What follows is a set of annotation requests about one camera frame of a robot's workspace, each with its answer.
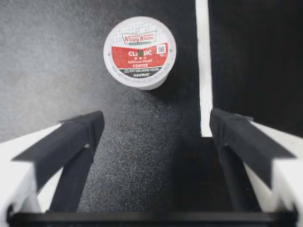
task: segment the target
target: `white line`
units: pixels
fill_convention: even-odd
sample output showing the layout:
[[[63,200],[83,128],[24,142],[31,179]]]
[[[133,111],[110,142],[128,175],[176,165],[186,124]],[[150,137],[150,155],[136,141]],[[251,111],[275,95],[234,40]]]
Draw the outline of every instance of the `white line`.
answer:
[[[196,0],[198,57],[200,74],[200,109],[202,137],[212,137],[209,127],[213,108],[212,68],[209,41],[208,0]]]

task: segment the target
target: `red label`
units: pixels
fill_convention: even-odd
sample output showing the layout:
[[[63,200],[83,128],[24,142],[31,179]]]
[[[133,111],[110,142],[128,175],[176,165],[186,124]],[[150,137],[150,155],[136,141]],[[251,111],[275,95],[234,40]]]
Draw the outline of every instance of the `red label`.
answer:
[[[159,44],[144,49],[112,47],[112,56],[118,69],[143,69],[162,67],[166,61],[168,44]]]

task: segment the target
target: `gray carpet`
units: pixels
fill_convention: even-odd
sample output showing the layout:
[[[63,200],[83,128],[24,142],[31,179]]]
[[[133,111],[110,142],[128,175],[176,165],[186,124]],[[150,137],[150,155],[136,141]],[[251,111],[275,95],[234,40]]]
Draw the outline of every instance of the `gray carpet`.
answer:
[[[159,89],[115,81],[103,62],[110,30],[151,16],[175,36]],[[79,211],[229,210],[211,139],[200,137],[195,1],[0,2],[0,141],[102,110],[105,131]]]

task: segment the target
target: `black fabric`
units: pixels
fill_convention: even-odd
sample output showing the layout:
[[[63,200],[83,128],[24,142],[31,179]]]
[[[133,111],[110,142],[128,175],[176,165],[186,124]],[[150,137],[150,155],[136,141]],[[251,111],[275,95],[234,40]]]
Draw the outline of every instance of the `black fabric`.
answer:
[[[210,127],[217,149],[229,146],[268,187],[271,187],[273,159],[295,158],[243,116],[214,108]]]
[[[89,128],[82,123],[64,123],[61,127],[38,141],[36,144],[15,157],[14,161],[30,161],[35,165],[37,190],[76,154],[86,144],[89,137],[98,141],[104,129],[104,118],[101,111],[87,114],[82,117],[83,122],[95,124],[97,130],[89,134]]]
[[[65,165],[49,211],[76,212],[89,173],[91,154],[83,149]]]
[[[236,212],[261,211],[243,161],[228,146],[218,150],[226,185]]]
[[[0,141],[104,113],[79,211],[231,209],[200,133],[195,0],[5,0],[0,15]],[[154,91],[120,84],[104,64],[106,37],[135,16],[176,39],[174,67]]]
[[[303,137],[303,1],[209,1],[214,106]]]

